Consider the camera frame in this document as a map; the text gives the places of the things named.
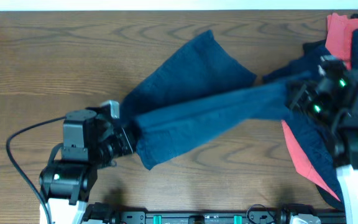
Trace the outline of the navy blue shorts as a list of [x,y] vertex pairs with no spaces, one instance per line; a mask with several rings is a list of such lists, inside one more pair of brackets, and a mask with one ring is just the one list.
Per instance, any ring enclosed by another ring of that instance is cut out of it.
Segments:
[[247,119],[287,118],[287,83],[310,77],[310,72],[296,72],[254,86],[255,75],[208,30],[179,48],[123,99],[121,120],[139,132],[136,153],[152,169]]

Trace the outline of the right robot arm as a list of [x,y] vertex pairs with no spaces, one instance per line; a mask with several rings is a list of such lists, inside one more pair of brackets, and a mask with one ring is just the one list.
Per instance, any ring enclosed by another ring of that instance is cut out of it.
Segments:
[[333,57],[321,57],[320,81],[288,84],[287,107],[317,122],[328,134],[326,148],[333,157],[341,186],[347,223],[358,223],[358,70]]

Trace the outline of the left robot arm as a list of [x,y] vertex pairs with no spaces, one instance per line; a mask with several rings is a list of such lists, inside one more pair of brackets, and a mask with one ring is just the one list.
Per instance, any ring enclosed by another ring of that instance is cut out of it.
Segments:
[[116,166],[116,158],[135,152],[135,139],[119,124],[119,106],[71,111],[64,117],[63,141],[40,173],[41,223],[119,223],[111,206],[89,204],[98,170]]

